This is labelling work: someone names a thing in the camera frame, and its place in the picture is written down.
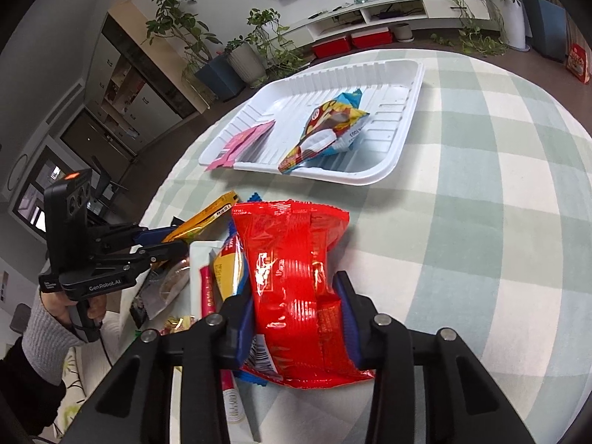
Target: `white plastic tray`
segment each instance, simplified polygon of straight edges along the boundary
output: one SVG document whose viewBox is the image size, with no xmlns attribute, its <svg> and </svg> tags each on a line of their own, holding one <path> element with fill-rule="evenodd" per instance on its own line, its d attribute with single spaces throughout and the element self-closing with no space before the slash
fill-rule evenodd
<svg viewBox="0 0 592 444">
<path fill-rule="evenodd" d="M 363 91 L 360 109 L 369 122 L 353 150 L 316 158 L 290 175 L 347 185 L 369 185 L 389 175 L 401 155 L 423 81 L 423 64 L 386 60 L 344 65 L 297 74 L 262 88 L 220 131 L 199 157 L 207 166 L 239 132 L 276 120 L 235 162 L 237 170 L 279 173 L 278 165 L 298 144 L 312 111 L 343 91 Z"/>
</svg>

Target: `black sleeve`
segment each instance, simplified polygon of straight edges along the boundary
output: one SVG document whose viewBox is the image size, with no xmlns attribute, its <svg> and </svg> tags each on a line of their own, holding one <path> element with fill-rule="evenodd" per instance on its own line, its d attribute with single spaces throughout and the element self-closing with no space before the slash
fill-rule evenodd
<svg viewBox="0 0 592 444">
<path fill-rule="evenodd" d="M 44 381 L 29 364 L 19 338 L 0 360 L 0 393 L 27 434 L 37 436 L 51 426 L 66 395 L 66 385 Z"/>
</svg>

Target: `gray sleeve cuff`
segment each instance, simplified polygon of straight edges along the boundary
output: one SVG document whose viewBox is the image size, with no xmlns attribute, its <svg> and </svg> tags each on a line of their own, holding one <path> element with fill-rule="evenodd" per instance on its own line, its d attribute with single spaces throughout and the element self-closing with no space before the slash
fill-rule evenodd
<svg viewBox="0 0 592 444">
<path fill-rule="evenodd" d="M 50 384 L 60 384 L 68 350 L 81 344 L 82 340 L 47 312 L 36 292 L 31 318 L 23 334 L 23 353 L 35 372 Z"/>
</svg>

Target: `checkered tablecloth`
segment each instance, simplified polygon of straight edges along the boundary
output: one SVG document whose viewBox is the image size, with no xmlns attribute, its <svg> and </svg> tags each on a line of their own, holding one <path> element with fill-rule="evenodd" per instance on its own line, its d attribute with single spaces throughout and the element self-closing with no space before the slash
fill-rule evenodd
<svg viewBox="0 0 592 444">
<path fill-rule="evenodd" d="M 421 61 L 426 73 L 387 178 L 352 187 L 204 173 L 198 157 L 234 111 L 188 148 L 142 224 L 188 219 L 230 189 L 348 210 L 334 268 L 408 328 L 456 329 L 536 442 L 554 444 L 592 389 L 592 140 L 538 86 L 463 55 L 379 50 L 315 69 L 390 58 Z M 371 386 L 241 391 L 264 443 L 354 444 L 363 442 Z M 422 419 L 419 406 L 419 427 Z"/>
</svg>

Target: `floor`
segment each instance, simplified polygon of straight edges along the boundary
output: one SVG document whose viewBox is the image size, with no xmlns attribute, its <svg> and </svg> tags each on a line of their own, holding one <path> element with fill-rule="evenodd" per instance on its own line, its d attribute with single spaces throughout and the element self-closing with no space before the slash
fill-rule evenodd
<svg viewBox="0 0 592 444">
<path fill-rule="evenodd" d="M 416 31 L 416 38 L 412 43 L 393 43 L 378 48 L 460 51 L 458 48 L 443 47 L 432 42 L 431 33 L 433 31 Z M 438 31 L 438 33 L 451 39 L 455 35 L 454 30 Z M 534 50 L 528 53 L 508 50 L 505 55 L 487 57 L 485 60 L 544 88 L 592 135 L 592 84 L 582 84 L 565 69 L 563 64 L 543 58 Z M 317 60 L 314 63 L 318 64 L 322 61 L 324 60 Z M 230 102 L 214 103 L 212 108 L 203 115 L 199 115 L 146 148 L 146 151 L 139 156 L 121 179 L 120 183 L 127 187 L 128 191 L 120 192 L 115 197 L 111 205 L 112 210 L 123 221 L 140 221 L 156 191 L 189 145 L 227 112 L 255 93 L 255 90 L 247 89 Z"/>
</svg>

